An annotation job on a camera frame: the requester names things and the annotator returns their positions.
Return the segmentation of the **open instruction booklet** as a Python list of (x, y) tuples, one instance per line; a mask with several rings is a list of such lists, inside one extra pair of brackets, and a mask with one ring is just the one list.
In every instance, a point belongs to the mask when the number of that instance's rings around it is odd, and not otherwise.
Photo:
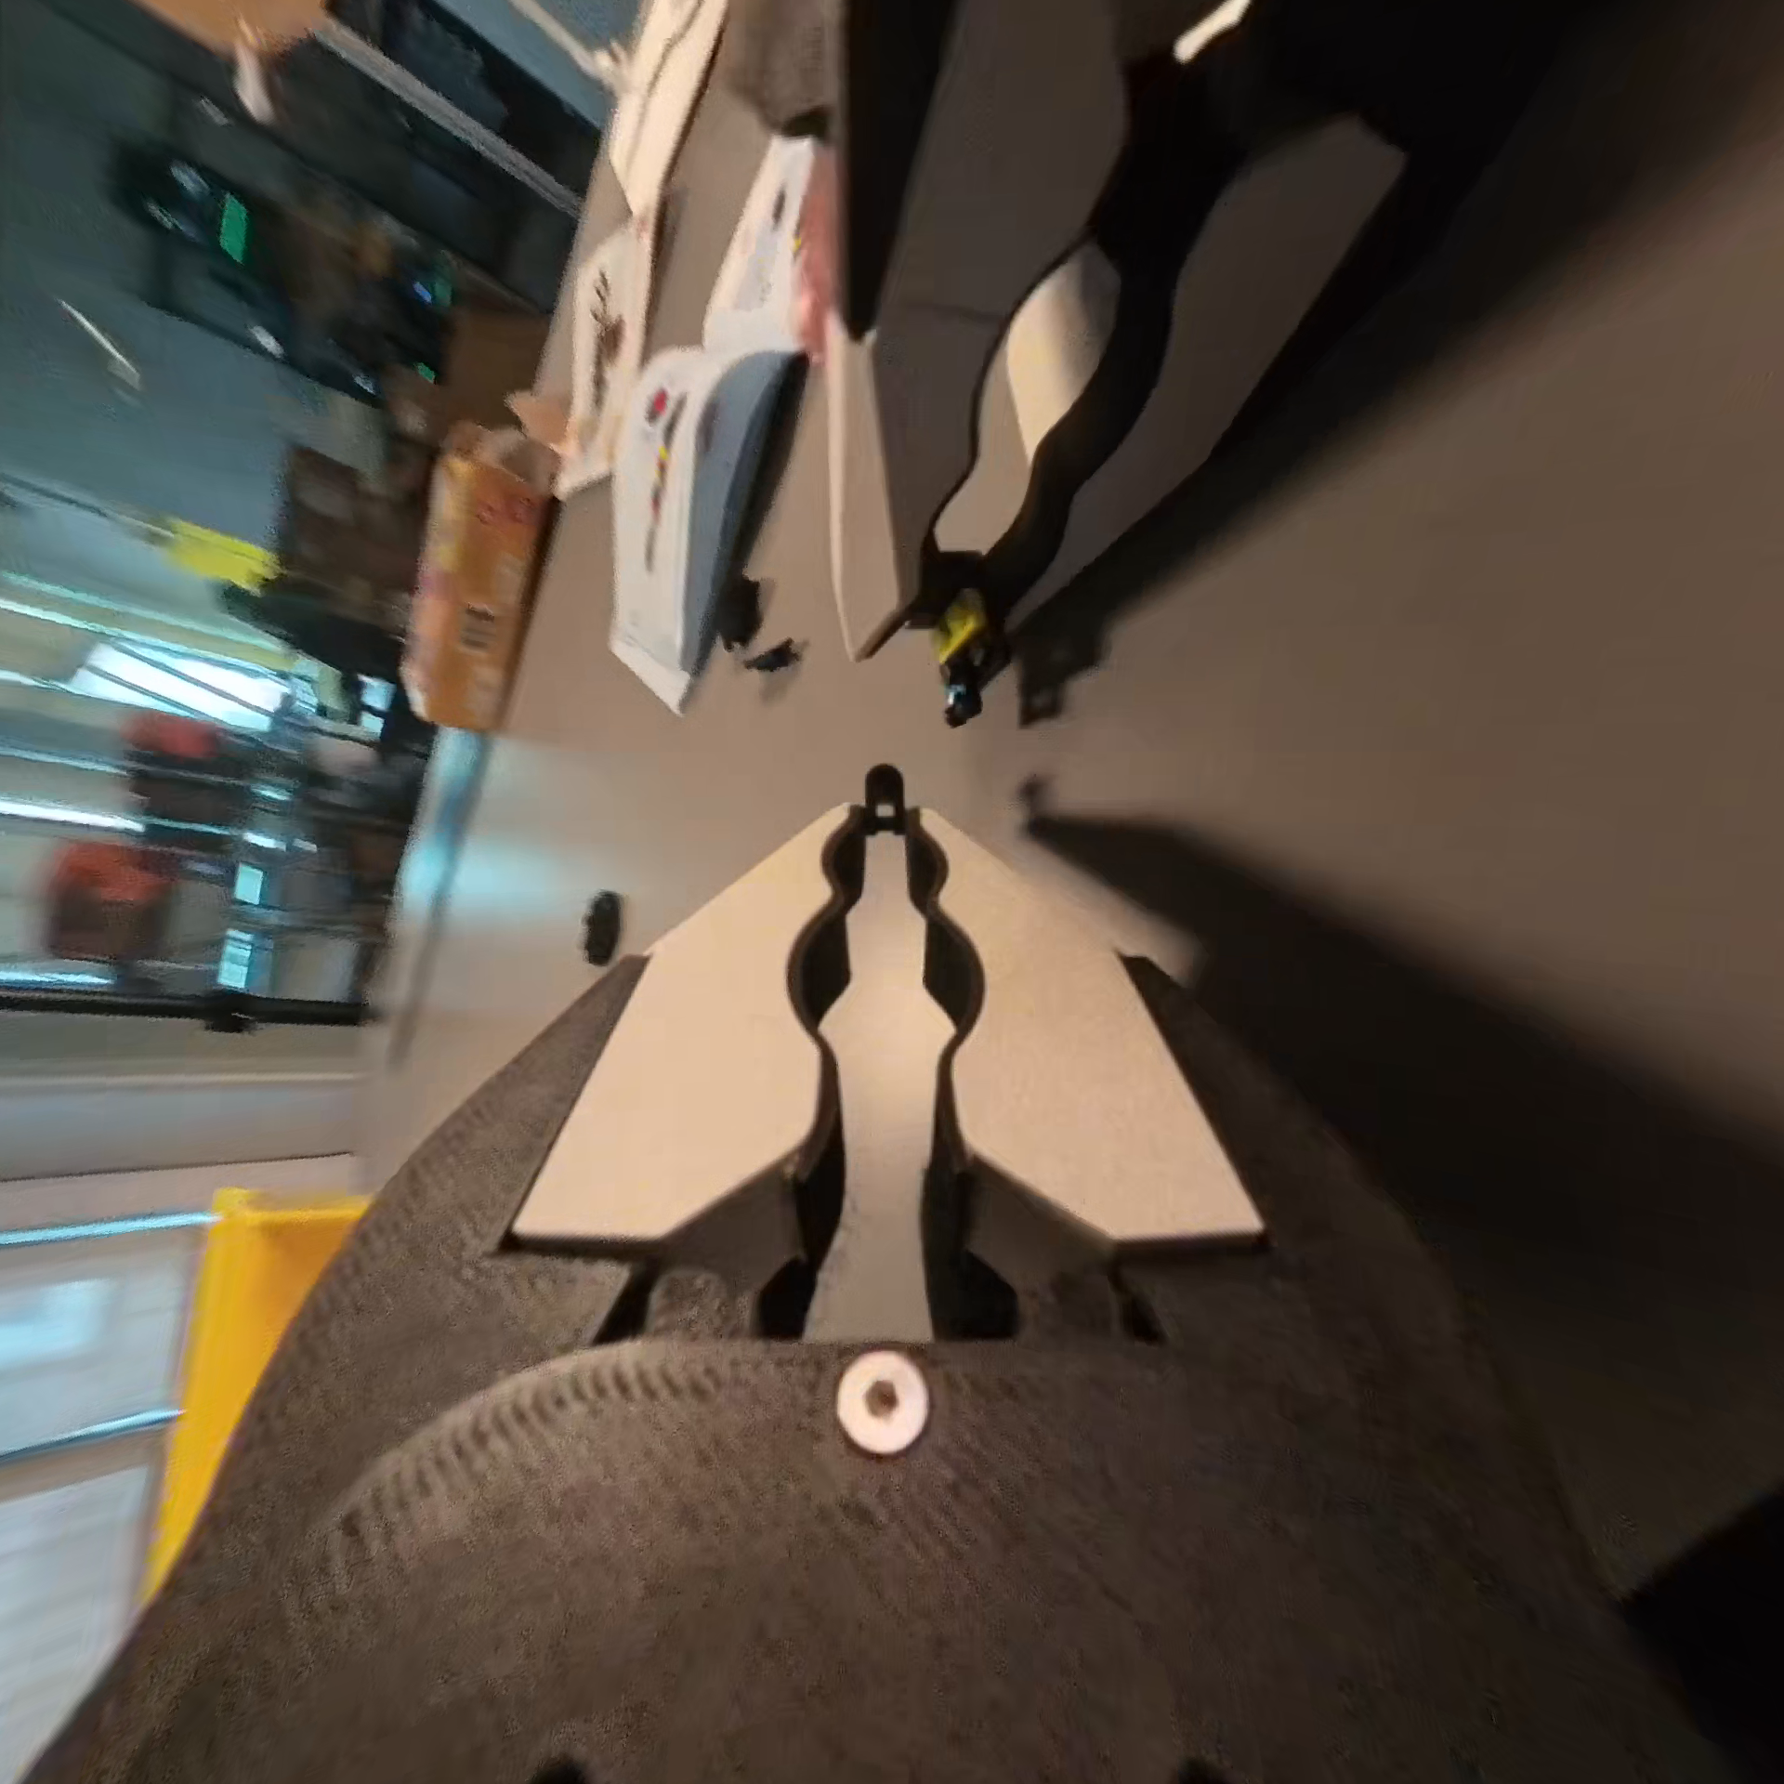
[(613, 655), (683, 711), (719, 638), (797, 329), (819, 144), (771, 138), (732, 237), (702, 342), (643, 364), (613, 470)]

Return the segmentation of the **black light stand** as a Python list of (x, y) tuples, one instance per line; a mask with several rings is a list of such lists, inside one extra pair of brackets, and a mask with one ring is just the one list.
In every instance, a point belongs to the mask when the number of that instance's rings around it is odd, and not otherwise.
[(363, 1001), (259, 997), (214, 988), (204, 995), (127, 995), (116, 988), (2, 988), (2, 1013), (79, 1019), (183, 1019), (210, 1035), (270, 1029), (358, 1030), (372, 1019)]

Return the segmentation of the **person's right hand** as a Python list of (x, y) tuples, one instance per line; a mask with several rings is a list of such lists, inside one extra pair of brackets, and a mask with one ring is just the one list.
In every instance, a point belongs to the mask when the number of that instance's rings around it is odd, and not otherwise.
[(809, 366), (826, 361), (839, 283), (839, 178), (830, 144), (813, 143), (794, 229), (793, 327)]

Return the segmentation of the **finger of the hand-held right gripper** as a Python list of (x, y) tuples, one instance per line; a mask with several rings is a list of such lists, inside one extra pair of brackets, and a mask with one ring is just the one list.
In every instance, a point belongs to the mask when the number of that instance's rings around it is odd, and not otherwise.
[(861, 3), (837, 58), (830, 557), (862, 663), (930, 602), (992, 354), (1119, 159), (1119, 55), (1103, 3)]
[(980, 397), (974, 471), (936, 523), (941, 552), (996, 622), (1063, 593), (1215, 455), (1399, 183), (1407, 155), (1361, 119), (1267, 148), (1214, 205), (1174, 279), (1155, 376), (1106, 456), (1094, 379), (1115, 364), (1122, 281), (1076, 249), (1019, 305)]

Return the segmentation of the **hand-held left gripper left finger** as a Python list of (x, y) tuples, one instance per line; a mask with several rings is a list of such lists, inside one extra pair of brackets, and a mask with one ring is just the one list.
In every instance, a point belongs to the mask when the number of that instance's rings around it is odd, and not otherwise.
[(833, 1238), (835, 1061), (806, 971), (857, 892), (857, 807), (825, 812), (669, 928), (532, 1178), (509, 1238), (745, 1295), (809, 1279)]

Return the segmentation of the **orange storage case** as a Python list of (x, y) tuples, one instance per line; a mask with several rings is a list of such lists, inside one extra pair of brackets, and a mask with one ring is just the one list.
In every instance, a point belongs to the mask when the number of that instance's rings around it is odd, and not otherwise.
[(52, 852), (44, 947), (59, 960), (142, 966), (159, 957), (177, 873), (134, 841), (76, 839)]
[(146, 799), (156, 788), (226, 788), (239, 781), (232, 736), (210, 720), (134, 707), (121, 729), (126, 780)]

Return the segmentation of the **yellow plastic bin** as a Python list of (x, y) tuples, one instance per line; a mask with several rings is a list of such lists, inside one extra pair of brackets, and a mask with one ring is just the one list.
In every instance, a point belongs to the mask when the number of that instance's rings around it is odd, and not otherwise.
[(369, 1204), (347, 1193), (214, 1193), (140, 1602), (154, 1600), (185, 1553), (263, 1373)]

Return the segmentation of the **orange lego box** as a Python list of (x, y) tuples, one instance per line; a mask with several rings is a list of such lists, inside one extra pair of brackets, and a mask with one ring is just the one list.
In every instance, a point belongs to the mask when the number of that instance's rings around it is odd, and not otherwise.
[(400, 685), (438, 729), (502, 729), (554, 514), (556, 455), (518, 427), (454, 422), (432, 471)]

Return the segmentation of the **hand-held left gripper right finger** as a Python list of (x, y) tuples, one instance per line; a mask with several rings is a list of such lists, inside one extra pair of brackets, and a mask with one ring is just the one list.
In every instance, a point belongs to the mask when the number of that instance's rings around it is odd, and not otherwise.
[(1016, 1288), (1254, 1249), (1265, 1217), (1099, 918), (932, 809), (907, 822), (965, 1249)]

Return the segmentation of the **dark equipment rack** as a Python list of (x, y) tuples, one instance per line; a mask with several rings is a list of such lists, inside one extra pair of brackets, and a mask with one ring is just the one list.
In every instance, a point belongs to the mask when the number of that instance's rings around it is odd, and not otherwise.
[(156, 141), (116, 141), (107, 180), (152, 308), (368, 405), (392, 375), (441, 382), (453, 266), (383, 212), (267, 195)]

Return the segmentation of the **large paned window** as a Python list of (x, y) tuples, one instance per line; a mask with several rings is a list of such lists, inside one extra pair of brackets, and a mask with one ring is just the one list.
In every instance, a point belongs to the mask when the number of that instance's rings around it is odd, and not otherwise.
[(4, 1236), (2, 1780), (134, 1622), (210, 1216)]

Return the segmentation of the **closed instruction booklet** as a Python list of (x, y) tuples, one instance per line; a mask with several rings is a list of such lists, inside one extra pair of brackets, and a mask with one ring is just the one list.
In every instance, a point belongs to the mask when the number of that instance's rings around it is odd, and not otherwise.
[(664, 203), (632, 215), (572, 281), (572, 396), (554, 496), (608, 480), (643, 361)]

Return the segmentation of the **black lego assembly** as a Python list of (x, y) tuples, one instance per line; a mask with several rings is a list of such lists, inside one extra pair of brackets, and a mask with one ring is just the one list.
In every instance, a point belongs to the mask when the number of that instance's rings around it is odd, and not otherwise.
[(984, 594), (995, 626), (995, 643), (965, 674), (945, 675), (936, 663), (943, 686), (943, 718), (948, 727), (960, 729), (981, 713), (988, 685), (1010, 661), (1010, 624), (1019, 590), (992, 550), (936, 550), (927, 560), (924, 576), (932, 655), (934, 624), (962, 589), (978, 589)]

